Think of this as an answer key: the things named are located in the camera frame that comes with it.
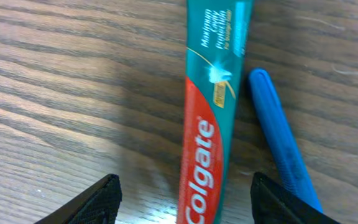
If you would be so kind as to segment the Colgate toothpaste tube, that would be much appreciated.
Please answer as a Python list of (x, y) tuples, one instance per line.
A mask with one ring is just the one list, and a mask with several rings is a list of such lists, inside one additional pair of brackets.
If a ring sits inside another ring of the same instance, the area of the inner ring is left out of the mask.
[(177, 223), (220, 223), (252, 0), (189, 0)]

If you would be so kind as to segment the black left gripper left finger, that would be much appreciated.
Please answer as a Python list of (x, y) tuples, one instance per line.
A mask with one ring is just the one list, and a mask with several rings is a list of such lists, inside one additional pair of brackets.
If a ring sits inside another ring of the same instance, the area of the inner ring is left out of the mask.
[(119, 176), (108, 174), (35, 224), (114, 224), (121, 202)]

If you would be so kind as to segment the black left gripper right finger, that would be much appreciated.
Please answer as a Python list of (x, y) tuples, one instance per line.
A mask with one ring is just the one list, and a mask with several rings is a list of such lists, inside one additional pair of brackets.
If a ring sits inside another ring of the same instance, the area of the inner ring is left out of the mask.
[(339, 224), (261, 172), (253, 176), (250, 196), (255, 224)]

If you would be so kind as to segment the blue disposable razor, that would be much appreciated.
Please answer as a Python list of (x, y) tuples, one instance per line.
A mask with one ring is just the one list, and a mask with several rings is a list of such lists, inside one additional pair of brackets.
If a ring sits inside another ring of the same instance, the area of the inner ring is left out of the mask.
[(261, 68), (252, 70), (249, 74), (249, 85), (257, 117), (283, 186), (322, 212), (323, 208), (269, 73)]

